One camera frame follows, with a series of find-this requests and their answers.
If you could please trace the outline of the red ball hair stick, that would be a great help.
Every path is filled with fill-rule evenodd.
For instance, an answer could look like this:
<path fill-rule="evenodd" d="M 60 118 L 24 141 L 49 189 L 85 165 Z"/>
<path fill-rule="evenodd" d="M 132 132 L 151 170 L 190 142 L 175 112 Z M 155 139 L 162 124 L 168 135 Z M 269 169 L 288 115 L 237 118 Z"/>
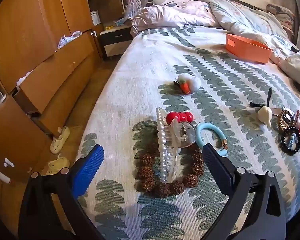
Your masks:
<path fill-rule="evenodd" d="M 193 122 L 194 116 L 191 112 L 170 112 L 166 115 L 166 122 L 168 125 L 176 119 L 177 122 Z"/>

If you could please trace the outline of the pearl transparent hair claw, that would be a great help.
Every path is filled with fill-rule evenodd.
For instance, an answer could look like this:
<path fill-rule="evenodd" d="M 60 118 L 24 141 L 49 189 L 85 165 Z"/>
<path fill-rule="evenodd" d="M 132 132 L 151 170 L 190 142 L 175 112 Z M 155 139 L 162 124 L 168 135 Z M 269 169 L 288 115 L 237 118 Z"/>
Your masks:
<path fill-rule="evenodd" d="M 189 122 L 173 120 L 170 125 L 166 122 L 166 111 L 156 109 L 158 150 L 160 154 L 160 181 L 171 183 L 174 178 L 175 167 L 179 153 L 195 143 L 196 131 Z"/>

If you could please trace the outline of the light blue bangle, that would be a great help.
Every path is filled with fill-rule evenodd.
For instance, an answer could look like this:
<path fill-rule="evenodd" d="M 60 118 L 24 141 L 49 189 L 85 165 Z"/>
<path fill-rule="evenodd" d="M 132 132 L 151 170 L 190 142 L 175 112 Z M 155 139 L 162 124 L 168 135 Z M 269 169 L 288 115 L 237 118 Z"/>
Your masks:
<path fill-rule="evenodd" d="M 225 134 L 222 132 L 220 128 L 218 128 L 217 126 L 211 123 L 201 122 L 196 125 L 195 130 L 196 130 L 196 144 L 201 150 L 208 142 L 212 142 L 213 140 L 216 141 L 215 139 L 212 138 L 213 136 L 215 136 L 218 139 L 218 142 L 221 146 L 221 149 L 217 151 L 218 154 L 221 157 L 228 156 L 228 148 L 229 148 L 228 141 Z M 205 141 L 204 140 L 205 138 L 202 137 L 203 131 L 210 131 L 208 141 Z"/>

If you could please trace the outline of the leaf patterned bedspread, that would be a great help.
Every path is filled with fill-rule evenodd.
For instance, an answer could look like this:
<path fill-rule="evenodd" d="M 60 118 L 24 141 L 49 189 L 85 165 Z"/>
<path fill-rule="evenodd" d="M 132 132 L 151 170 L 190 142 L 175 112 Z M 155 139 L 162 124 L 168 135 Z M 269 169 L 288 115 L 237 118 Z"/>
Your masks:
<path fill-rule="evenodd" d="M 244 62 L 224 47 L 226 31 L 207 27 L 148 29 L 122 55 L 98 98 L 78 157 L 94 145 L 104 161 L 80 197 L 106 239 L 200 239 L 224 207 L 222 194 L 205 168 L 198 184 L 177 196 L 157 198 L 138 189 L 142 155 L 158 155 L 156 109 L 189 111 L 195 123 L 211 123 L 225 134 L 228 157 L 248 172 L 273 171 L 286 219 L 300 210 L 300 151 L 281 150 L 276 120 L 262 125 L 251 102 L 300 110 L 300 93 L 275 64 Z M 179 74 L 200 78 L 200 89 L 184 94 Z"/>

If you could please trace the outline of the orange plastic basket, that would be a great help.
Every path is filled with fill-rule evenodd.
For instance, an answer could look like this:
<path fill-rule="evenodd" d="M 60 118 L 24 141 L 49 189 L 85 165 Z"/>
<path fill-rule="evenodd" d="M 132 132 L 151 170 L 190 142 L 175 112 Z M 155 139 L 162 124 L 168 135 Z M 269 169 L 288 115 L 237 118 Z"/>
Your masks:
<path fill-rule="evenodd" d="M 272 50 L 255 40 L 233 35 L 226 35 L 226 49 L 240 59 L 266 64 Z"/>

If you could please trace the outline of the wooden wardrobe with drawers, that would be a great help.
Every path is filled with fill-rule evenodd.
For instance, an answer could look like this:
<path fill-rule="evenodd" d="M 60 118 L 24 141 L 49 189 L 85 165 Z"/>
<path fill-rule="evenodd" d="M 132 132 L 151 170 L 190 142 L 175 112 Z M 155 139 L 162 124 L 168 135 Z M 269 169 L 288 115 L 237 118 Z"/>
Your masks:
<path fill-rule="evenodd" d="M 63 35 L 83 34 L 61 49 Z M 0 178 L 42 169 L 100 57 L 87 0 L 0 3 Z"/>

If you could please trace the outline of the cream clog shoe lower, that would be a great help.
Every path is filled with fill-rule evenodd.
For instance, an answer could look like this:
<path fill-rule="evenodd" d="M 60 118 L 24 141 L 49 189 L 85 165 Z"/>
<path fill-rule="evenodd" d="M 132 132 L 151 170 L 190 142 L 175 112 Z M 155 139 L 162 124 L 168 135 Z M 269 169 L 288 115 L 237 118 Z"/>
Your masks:
<path fill-rule="evenodd" d="M 63 157 L 59 154 L 56 160 L 52 160 L 47 163 L 46 175 L 57 174 L 61 169 L 65 167 L 70 167 L 70 161 L 66 157 Z"/>

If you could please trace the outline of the pink crumpled duvet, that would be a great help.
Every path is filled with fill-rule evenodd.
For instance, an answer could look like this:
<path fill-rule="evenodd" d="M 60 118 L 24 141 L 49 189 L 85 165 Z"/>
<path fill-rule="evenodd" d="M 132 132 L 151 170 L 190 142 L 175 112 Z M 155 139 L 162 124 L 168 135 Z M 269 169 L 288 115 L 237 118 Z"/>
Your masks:
<path fill-rule="evenodd" d="M 144 7 L 133 18 L 130 34 L 135 37 L 147 29 L 182 28 L 191 25 L 214 28 L 220 26 L 206 2 L 165 0 L 160 5 Z"/>

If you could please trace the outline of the plastic bag in drawer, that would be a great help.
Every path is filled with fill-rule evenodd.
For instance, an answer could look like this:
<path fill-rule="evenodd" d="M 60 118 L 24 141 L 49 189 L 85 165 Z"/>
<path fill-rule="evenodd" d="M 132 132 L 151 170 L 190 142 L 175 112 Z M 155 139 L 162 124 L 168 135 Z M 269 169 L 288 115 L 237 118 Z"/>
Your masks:
<path fill-rule="evenodd" d="M 72 33 L 71 36 L 65 36 L 63 35 L 58 43 L 57 48 L 61 49 L 63 46 L 65 46 L 66 44 L 68 44 L 69 42 L 75 40 L 76 38 L 78 38 L 79 36 L 81 36 L 83 33 L 81 31 L 75 31 Z"/>

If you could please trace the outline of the white pompom carrot hair clip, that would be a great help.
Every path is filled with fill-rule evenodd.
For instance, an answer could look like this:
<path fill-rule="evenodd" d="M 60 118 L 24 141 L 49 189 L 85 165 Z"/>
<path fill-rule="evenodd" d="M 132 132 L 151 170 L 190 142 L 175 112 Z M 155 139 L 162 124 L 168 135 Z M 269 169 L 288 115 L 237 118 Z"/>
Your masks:
<path fill-rule="evenodd" d="M 200 78 L 188 73 L 179 74 L 173 83 L 184 93 L 191 94 L 200 89 L 202 82 Z"/>

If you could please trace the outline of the black white nightstand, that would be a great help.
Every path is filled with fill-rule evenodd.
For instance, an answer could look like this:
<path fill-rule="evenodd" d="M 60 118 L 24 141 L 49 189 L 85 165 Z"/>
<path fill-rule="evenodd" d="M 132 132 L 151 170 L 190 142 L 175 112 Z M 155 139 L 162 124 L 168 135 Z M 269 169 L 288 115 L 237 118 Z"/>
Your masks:
<path fill-rule="evenodd" d="M 104 56 L 122 55 L 133 40 L 130 31 L 131 26 L 128 25 L 102 31 L 99 35 L 99 41 L 104 49 Z"/>

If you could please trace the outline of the floral blue white duvet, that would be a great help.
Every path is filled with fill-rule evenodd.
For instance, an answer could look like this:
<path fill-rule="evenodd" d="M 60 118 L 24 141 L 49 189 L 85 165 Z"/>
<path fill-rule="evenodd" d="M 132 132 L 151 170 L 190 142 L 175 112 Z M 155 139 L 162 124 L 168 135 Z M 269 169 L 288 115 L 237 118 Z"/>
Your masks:
<path fill-rule="evenodd" d="M 258 41 L 272 50 L 270 59 L 293 81 L 300 84 L 300 52 L 277 18 L 262 10 L 253 10 L 229 0 L 201 0 L 210 5 L 218 23 L 237 36 Z"/>

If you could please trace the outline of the patterned pillow right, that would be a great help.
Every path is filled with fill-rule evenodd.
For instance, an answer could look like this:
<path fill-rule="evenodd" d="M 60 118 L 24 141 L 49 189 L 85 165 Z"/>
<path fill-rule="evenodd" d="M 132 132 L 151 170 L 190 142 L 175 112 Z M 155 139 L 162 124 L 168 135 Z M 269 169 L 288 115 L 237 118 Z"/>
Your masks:
<path fill-rule="evenodd" d="M 288 33 L 294 34 L 295 15 L 291 10 L 273 3 L 268 3 L 266 10 L 267 12 L 271 12 L 277 18 Z"/>

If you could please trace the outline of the hanging plastic bag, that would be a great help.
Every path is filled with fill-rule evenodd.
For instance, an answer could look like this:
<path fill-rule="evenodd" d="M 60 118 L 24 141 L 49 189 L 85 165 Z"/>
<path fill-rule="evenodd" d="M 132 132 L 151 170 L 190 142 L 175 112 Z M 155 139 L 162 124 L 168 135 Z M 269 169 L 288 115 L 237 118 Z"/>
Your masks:
<path fill-rule="evenodd" d="M 125 21 L 132 21 L 136 15 L 141 13 L 147 2 L 148 0 L 127 0 L 127 7 L 124 16 Z"/>

